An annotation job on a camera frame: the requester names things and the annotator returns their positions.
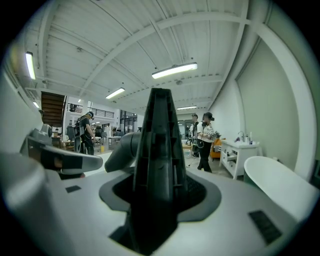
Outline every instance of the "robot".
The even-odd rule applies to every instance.
[[[95,175],[61,180],[103,161],[36,133],[20,154],[0,154],[0,185],[9,212],[48,255],[274,255],[300,226],[249,184],[186,170],[169,89],[151,90],[141,132],[123,136]]]

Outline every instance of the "bottle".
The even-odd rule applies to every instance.
[[[250,138],[249,138],[249,141],[250,141],[250,145],[252,145],[252,141],[253,141],[253,138],[252,138],[252,131],[250,131]]]

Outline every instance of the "faucet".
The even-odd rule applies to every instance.
[[[245,142],[245,134],[244,134],[244,132],[241,130],[241,131],[239,131],[238,132],[238,135],[239,135],[239,133],[242,133],[242,142]]]

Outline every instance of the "wooden staircase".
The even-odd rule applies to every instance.
[[[44,111],[42,122],[51,127],[62,127],[64,118],[65,96],[42,92],[41,109]]]

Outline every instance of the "white shirt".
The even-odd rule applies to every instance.
[[[208,133],[211,133],[212,135],[215,133],[211,123],[204,127],[202,126],[202,124],[203,122],[199,122],[199,124],[197,125],[198,139],[209,143],[214,142],[213,139],[208,139],[207,137],[205,137],[205,135],[207,135]]]
[[[191,137],[192,137],[192,138],[194,138],[194,136],[197,138],[196,134],[194,134],[194,126],[195,126],[194,123],[191,124],[189,131],[190,131],[190,133],[191,133]]]

